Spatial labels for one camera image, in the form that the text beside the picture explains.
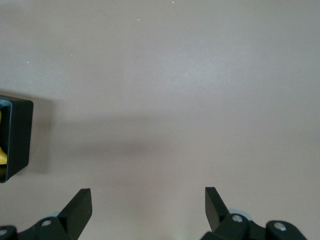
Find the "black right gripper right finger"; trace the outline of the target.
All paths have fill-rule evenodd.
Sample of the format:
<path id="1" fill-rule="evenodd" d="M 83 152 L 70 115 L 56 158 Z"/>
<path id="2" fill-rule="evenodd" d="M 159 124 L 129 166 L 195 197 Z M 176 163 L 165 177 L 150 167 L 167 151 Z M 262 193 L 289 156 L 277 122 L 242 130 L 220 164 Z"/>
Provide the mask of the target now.
<path id="1" fill-rule="evenodd" d="M 271 220 L 259 226 L 243 214 L 230 213 L 215 187 L 205 188 L 205 214 L 211 231 L 203 240 L 305 240 L 293 224 Z"/>

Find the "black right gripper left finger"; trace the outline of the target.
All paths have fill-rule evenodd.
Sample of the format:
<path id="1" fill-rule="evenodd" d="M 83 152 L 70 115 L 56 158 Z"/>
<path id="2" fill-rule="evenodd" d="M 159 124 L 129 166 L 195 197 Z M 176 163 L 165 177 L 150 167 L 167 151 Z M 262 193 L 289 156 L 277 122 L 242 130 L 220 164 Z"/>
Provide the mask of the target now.
<path id="1" fill-rule="evenodd" d="M 57 216 L 39 220 L 30 228 L 18 232 L 13 225 L 0 227 L 2 240 L 77 240 L 92 216 L 92 195 L 83 188 Z"/>

